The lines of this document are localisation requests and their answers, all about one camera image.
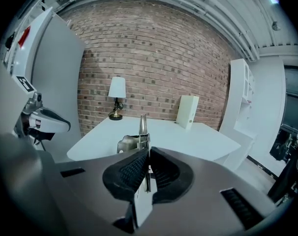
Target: white cabinet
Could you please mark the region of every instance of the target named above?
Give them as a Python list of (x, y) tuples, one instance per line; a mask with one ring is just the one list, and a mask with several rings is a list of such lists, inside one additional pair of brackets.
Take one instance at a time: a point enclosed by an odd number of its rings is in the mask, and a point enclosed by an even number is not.
[(247, 129), (251, 118), (255, 79), (244, 59), (231, 61), (231, 80), (226, 112), (220, 133), (239, 143), (241, 147), (221, 160), (230, 170), (236, 170), (249, 154), (256, 134)]

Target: white table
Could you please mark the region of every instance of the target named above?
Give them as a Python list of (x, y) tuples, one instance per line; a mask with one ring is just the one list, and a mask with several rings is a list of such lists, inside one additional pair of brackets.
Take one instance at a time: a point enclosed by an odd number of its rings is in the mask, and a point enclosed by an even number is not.
[[(138, 135), (140, 118), (106, 118), (67, 153), (75, 161), (116, 154), (118, 142), (125, 135)], [(240, 147), (238, 143), (203, 123), (193, 123), (186, 131), (174, 121), (147, 119), (151, 146), (171, 149), (214, 161)]]

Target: white box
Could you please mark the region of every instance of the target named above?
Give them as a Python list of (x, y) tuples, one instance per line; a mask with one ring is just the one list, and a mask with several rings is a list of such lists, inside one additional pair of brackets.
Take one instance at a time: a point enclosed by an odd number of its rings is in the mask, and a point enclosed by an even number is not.
[(182, 95), (180, 98), (177, 123), (181, 127), (189, 130), (193, 124), (199, 97)]

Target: brick wall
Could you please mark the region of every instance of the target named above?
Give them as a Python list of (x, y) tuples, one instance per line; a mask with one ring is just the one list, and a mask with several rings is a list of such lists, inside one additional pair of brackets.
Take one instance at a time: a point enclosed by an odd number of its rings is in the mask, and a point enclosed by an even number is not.
[(194, 121), (220, 127), (236, 52), (195, 16), (150, 0), (104, 0), (61, 15), (87, 44), (79, 74), (82, 135), (112, 111), (111, 78), (126, 79), (124, 116), (176, 120), (181, 95), (199, 96)]

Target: red sticker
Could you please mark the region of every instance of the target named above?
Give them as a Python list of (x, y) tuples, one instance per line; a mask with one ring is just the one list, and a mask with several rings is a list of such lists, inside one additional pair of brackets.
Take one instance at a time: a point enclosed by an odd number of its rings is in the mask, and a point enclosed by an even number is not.
[(22, 45), (25, 42), (27, 36), (29, 35), (30, 28), (31, 28), (31, 26), (29, 26), (28, 28), (26, 28), (25, 31), (23, 32), (21, 38), (19, 39), (18, 44), (19, 44), (20, 48), (22, 47)]

